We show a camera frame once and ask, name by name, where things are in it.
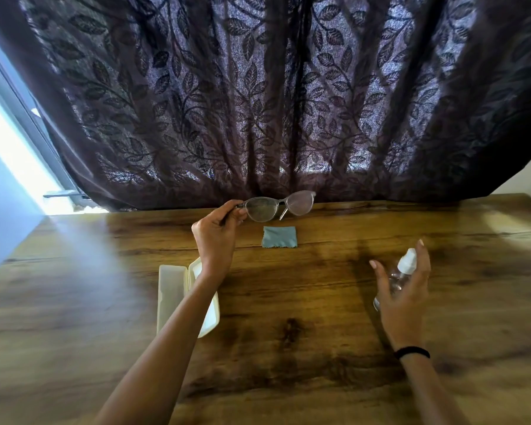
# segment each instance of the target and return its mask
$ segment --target white spray nozzle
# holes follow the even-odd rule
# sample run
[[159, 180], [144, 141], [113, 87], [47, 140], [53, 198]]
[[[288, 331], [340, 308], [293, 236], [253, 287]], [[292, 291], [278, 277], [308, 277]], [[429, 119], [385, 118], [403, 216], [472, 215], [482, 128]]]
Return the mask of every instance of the white spray nozzle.
[[403, 274], [413, 274], [417, 268], [417, 251], [413, 248], [407, 250], [407, 253], [401, 257], [397, 269]]

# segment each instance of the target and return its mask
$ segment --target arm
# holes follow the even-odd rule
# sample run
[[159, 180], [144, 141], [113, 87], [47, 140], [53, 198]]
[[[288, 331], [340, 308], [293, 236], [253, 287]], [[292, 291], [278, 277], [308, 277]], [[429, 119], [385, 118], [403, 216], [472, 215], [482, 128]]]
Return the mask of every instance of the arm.
[[246, 217], [244, 209], [234, 209], [239, 203], [228, 201], [193, 224], [203, 271], [106, 401], [96, 425], [169, 423], [205, 314], [232, 263], [236, 227]]
[[[394, 351], [406, 346], [423, 347], [423, 315], [429, 295], [427, 283], [431, 272], [429, 253], [417, 242], [417, 269], [411, 281], [393, 296], [383, 265], [370, 261], [378, 280], [378, 300], [382, 325]], [[419, 354], [401, 358], [417, 408], [425, 425], [469, 425], [454, 398], [440, 383], [430, 359]]]

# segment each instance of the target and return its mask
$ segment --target eyeglasses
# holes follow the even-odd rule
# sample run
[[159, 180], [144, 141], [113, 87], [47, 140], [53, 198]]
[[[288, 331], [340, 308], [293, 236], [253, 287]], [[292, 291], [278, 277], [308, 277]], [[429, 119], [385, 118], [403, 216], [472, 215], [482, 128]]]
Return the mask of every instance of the eyeglasses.
[[313, 191], [298, 191], [283, 200], [276, 200], [269, 197], [254, 197], [236, 207], [245, 207], [250, 219], [256, 222], [267, 222], [275, 217], [279, 203], [283, 203], [286, 207], [279, 217], [279, 220], [282, 220], [288, 210], [295, 216], [303, 216], [309, 213], [315, 201], [316, 194]]

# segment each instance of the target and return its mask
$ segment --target curtain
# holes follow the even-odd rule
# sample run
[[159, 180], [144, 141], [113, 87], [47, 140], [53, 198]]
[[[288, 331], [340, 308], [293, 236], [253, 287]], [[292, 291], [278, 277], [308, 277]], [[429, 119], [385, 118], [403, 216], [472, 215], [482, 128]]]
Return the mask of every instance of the curtain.
[[0, 0], [0, 46], [112, 210], [460, 200], [531, 159], [531, 0]]

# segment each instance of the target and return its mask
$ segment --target eyeglass frame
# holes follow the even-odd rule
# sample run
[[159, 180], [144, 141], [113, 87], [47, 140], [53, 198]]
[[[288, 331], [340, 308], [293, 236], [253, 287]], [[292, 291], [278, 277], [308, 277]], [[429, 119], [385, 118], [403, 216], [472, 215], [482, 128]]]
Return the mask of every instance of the eyeglass frame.
[[236, 208], [245, 208], [246, 207], [246, 203], [252, 201], [252, 200], [257, 200], [258, 198], [267, 198], [268, 200], [274, 200], [276, 203], [275, 203], [275, 213], [273, 214], [272, 218], [271, 219], [268, 219], [268, 220], [265, 220], [265, 221], [262, 221], [260, 223], [265, 223], [265, 222], [269, 222], [270, 220], [272, 220], [273, 218], [275, 218], [275, 215], [277, 214], [277, 210], [279, 210], [279, 204], [280, 203], [283, 203], [285, 204], [285, 210], [283, 210], [283, 213], [281, 214], [281, 216], [279, 217], [279, 220], [282, 220], [283, 217], [285, 216], [285, 214], [289, 211], [289, 207], [287, 206], [287, 199], [292, 196], [293, 194], [296, 194], [298, 192], [311, 192], [311, 195], [312, 195], [312, 203], [313, 205], [315, 204], [315, 197], [317, 196], [317, 193], [314, 192], [314, 191], [309, 191], [308, 189], [302, 189], [301, 191], [295, 191], [295, 192], [292, 192], [291, 194], [289, 194], [287, 197], [285, 197], [283, 200], [276, 200], [275, 198], [271, 198], [271, 197], [252, 197], [250, 198], [249, 200], [246, 200], [244, 201], [243, 203], [240, 203], [239, 205], [236, 206]]

